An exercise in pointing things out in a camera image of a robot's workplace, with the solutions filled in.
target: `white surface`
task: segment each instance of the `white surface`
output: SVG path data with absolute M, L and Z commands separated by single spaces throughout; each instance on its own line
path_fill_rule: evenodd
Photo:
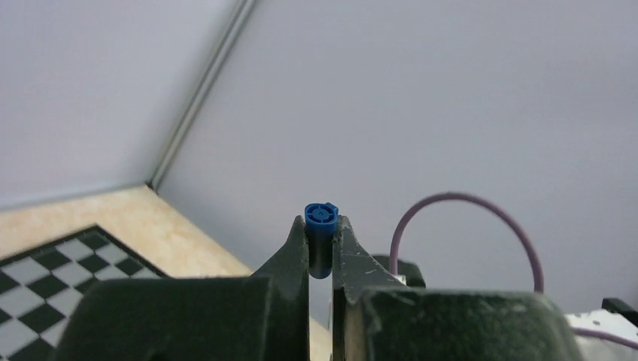
M 583 314 L 566 315 L 571 327 L 593 329 L 638 342 L 638 329 L 619 314 L 594 310 Z M 587 361 L 630 361 L 638 359 L 638 350 L 597 338 L 576 336 L 583 357 Z
M 160 194 L 256 268 L 308 203 L 387 253 L 412 203 L 467 191 L 520 221 L 566 312 L 638 306 L 636 17 L 631 0 L 262 2 Z M 423 211 L 400 256 L 429 287 L 532 289 L 514 235 L 471 205 Z M 330 281 L 311 289 L 327 320 Z
M 140 184 L 236 0 L 0 0 L 0 208 Z

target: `blue plastic part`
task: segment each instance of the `blue plastic part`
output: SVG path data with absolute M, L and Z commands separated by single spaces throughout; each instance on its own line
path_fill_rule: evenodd
M 310 275 L 323 279 L 333 270 L 333 236 L 337 232 L 339 209 L 331 203 L 305 206 L 305 234 L 308 238 Z

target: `black square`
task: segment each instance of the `black square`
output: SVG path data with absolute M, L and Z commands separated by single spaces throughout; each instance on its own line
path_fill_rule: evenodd
M 53 346 L 48 344 L 42 338 L 38 338 L 32 343 L 26 345 L 22 350 L 14 353 L 10 357 L 11 361 L 35 361 L 37 359 L 49 359 L 53 352 Z
M 88 269 L 91 273 L 96 273 L 100 269 L 106 267 L 108 262 L 104 261 L 100 256 L 93 254 L 78 262 L 82 267 Z
M 71 262 L 70 259 L 58 252 L 58 250 L 56 250 L 55 248 L 51 252 L 44 253 L 40 256 L 35 256 L 33 257 L 33 259 L 46 267 L 49 271 Z
M 124 261 L 116 264 L 115 266 L 129 276 L 133 276 L 135 273 L 137 273 L 137 271 L 143 268 L 142 265 L 140 265 L 135 260 L 130 258 L 125 259 Z
M 42 333 L 53 327 L 64 318 L 55 308 L 45 303 L 44 305 L 30 311 L 28 314 L 18 318 L 18 320 L 27 325 L 37 333 Z
M 16 280 L 7 276 L 3 271 L 0 271 L 0 293 L 5 293 L 17 285 Z
M 88 280 L 82 282 L 81 284 L 78 284 L 77 286 L 75 286 L 75 289 L 80 291 L 80 293 L 85 294 L 87 293 L 89 288 L 91 288 L 91 286 L 97 281 L 98 281 L 97 278 L 91 277 Z
M 2 310 L 2 308 L 0 308 L 0 325 L 2 325 L 3 323 L 9 321 L 11 319 L 11 315 L 4 312 Z
M 108 244 L 105 239 L 96 234 L 88 235 L 82 238 L 81 241 L 85 245 L 89 246 L 89 248 L 91 248 L 92 250 L 97 250 Z
M 43 299 L 48 299 L 49 297 L 68 288 L 64 282 L 60 281 L 54 275 L 48 275 L 45 278 L 40 278 L 36 282 L 27 285 L 27 287 Z

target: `checkerboard pattern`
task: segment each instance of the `checkerboard pattern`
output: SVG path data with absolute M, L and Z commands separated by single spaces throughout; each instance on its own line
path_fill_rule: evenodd
M 46 360 L 95 283 L 166 275 L 93 226 L 0 261 L 0 359 Z

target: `light wood surface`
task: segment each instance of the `light wood surface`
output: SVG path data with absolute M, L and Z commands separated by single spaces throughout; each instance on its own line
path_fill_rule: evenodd
M 99 224 L 173 277 L 249 275 L 251 270 L 147 187 L 0 213 L 0 256 Z M 328 331 L 310 322 L 314 361 L 330 358 Z

